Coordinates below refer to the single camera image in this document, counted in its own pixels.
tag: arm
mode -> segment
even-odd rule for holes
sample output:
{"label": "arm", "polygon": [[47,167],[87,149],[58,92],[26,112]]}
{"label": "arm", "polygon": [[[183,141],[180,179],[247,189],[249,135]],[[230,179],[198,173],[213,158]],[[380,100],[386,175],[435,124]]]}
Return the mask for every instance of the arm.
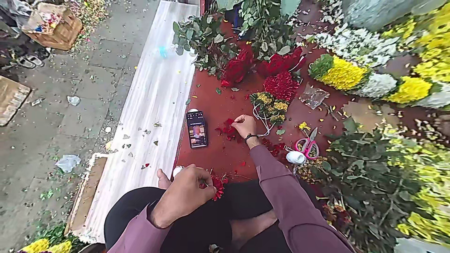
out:
{"label": "arm", "polygon": [[[199,185],[210,185],[200,189]],[[159,201],[146,206],[126,226],[108,253],[158,253],[177,219],[189,215],[216,194],[209,172],[191,164],[182,169]]]}
{"label": "arm", "polygon": [[[232,124],[245,138],[256,133],[256,122],[248,115]],[[260,186],[279,219],[279,227],[293,253],[353,252],[348,241],[322,218],[297,178],[261,145],[256,137],[247,139],[256,165]]]}

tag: black bracelet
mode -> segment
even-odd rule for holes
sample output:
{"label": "black bracelet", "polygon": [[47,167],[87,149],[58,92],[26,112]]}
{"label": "black bracelet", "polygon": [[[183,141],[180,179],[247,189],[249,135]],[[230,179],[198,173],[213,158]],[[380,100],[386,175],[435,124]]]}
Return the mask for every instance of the black bracelet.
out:
{"label": "black bracelet", "polygon": [[245,137],[245,139],[244,139],[245,144],[247,144],[247,140],[250,137],[256,137],[257,139],[259,139],[258,135],[248,134],[247,137]]}

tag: white ball of thread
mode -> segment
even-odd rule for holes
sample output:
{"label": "white ball of thread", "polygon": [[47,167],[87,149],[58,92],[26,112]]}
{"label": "white ball of thread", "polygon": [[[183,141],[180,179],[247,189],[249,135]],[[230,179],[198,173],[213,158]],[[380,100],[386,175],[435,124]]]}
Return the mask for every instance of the white ball of thread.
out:
{"label": "white ball of thread", "polygon": [[286,155],[288,162],[292,164],[302,164],[306,161],[306,157],[302,152],[291,151]]}

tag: black pants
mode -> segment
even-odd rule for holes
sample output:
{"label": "black pants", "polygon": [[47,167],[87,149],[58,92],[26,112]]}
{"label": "black pants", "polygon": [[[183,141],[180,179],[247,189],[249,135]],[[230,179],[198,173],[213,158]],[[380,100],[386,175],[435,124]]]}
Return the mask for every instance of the black pants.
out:
{"label": "black pants", "polygon": [[[110,249],[128,222],[149,203],[160,199],[165,190],[143,187],[123,195],[109,211],[105,221],[106,248]],[[315,201],[314,194],[307,190]],[[231,243],[229,220],[256,217],[272,209],[257,180],[225,185],[223,197],[208,201],[191,214],[176,220],[161,247],[162,253],[207,253],[210,244],[228,248]],[[239,252],[289,253],[278,221],[250,239]]]}

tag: white plastic bag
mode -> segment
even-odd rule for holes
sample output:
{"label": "white plastic bag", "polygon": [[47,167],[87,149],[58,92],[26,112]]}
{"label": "white plastic bag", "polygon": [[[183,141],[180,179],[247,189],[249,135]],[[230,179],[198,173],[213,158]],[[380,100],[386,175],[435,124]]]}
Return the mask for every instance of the white plastic bag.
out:
{"label": "white plastic bag", "polygon": [[65,173],[71,173],[72,169],[80,164],[81,159],[74,154],[65,154],[63,158],[55,163],[56,166],[60,167]]}

